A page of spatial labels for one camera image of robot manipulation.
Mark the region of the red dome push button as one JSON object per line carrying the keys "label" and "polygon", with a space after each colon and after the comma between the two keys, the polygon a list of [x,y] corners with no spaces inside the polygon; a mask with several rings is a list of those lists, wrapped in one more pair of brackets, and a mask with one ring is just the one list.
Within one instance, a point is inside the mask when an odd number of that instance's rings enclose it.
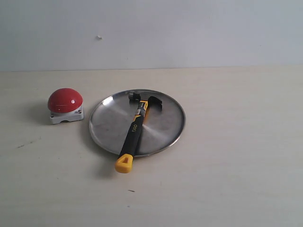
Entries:
{"label": "red dome push button", "polygon": [[83,98],[72,88],[60,88],[54,91],[47,103],[52,124],[63,121],[74,122],[84,119]]}

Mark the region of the round stainless steel plate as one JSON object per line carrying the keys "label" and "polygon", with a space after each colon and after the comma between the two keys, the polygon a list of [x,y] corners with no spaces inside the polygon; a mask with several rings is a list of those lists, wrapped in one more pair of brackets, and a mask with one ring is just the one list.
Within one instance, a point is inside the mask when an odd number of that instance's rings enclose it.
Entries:
{"label": "round stainless steel plate", "polygon": [[[162,101],[162,107],[149,107],[143,122],[140,147],[136,157],[149,156],[173,145],[186,124],[182,106],[172,97],[155,90],[134,89],[145,92]],[[136,101],[128,98],[130,90],[113,94],[101,101],[92,111],[89,131],[92,139],[102,149],[119,155],[127,132],[138,107]]]}

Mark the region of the black and yellow claw hammer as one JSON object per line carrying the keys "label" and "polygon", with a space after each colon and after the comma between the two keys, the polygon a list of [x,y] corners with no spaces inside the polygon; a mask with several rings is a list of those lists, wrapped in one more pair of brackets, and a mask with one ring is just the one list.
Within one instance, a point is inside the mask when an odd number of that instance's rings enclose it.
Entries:
{"label": "black and yellow claw hammer", "polygon": [[120,151],[119,157],[115,163],[115,170],[119,173],[127,174],[132,170],[133,158],[139,148],[140,137],[143,129],[145,115],[150,106],[156,106],[162,109],[162,101],[147,92],[129,92],[130,101],[138,103],[134,119],[129,127],[124,144]]}

